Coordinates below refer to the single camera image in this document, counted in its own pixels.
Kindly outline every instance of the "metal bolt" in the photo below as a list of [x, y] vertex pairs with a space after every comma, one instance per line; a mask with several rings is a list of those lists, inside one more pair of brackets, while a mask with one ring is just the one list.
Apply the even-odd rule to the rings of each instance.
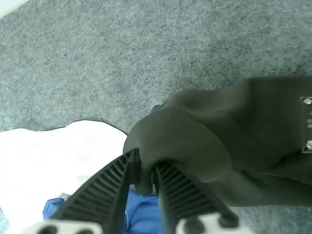
[[309, 150], [312, 149], [312, 140], [308, 140], [306, 146]]
[[312, 104], [312, 101], [311, 101], [310, 98], [304, 99], [303, 102], [304, 102], [305, 104], [307, 104], [307, 105], [311, 105], [311, 104]]

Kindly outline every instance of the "black cloth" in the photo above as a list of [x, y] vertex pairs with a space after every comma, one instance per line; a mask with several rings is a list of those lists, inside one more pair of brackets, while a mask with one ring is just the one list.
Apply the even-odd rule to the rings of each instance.
[[301, 97], [312, 77], [250, 78], [170, 97], [128, 134], [139, 148], [139, 193], [160, 161], [180, 162], [230, 206], [312, 205], [312, 154], [302, 154]]

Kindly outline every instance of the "floor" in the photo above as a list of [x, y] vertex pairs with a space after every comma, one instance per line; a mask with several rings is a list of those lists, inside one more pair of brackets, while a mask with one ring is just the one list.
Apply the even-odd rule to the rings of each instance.
[[[311, 75], [311, 25], [309, 0], [31, 0], [0, 20], [0, 131], [128, 132], [181, 89]], [[239, 212], [257, 233], [309, 230], [309, 209]]]

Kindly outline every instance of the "blue fabric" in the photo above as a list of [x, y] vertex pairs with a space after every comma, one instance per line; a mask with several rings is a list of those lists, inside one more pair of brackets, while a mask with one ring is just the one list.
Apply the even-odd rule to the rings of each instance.
[[[51, 218], [64, 203], [64, 199], [48, 200], [43, 209], [43, 219]], [[158, 199], [155, 195], [142, 196], [129, 190], [124, 219], [125, 234], [164, 234]]]
[[57, 209], [63, 204], [65, 200], [63, 198], [55, 198], [48, 200], [43, 208], [43, 220], [50, 219], [51, 216], [57, 211]]

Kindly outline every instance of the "screw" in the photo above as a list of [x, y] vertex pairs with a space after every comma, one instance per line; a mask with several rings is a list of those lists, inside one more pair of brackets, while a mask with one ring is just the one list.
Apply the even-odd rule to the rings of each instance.
[[58, 229], [55, 226], [47, 226], [40, 230], [39, 234], [56, 234]]
[[184, 224], [185, 234], [203, 234], [205, 233], [205, 226], [202, 221], [196, 217], [189, 217]]
[[305, 104], [307, 104], [307, 105], [311, 105], [311, 104], [312, 104], [312, 101], [311, 101], [310, 98], [304, 99], [303, 102], [304, 102]]
[[223, 228], [236, 228], [238, 226], [238, 217], [234, 214], [222, 214], [219, 218], [219, 224]]
[[306, 146], [309, 150], [312, 149], [312, 140], [308, 140]]

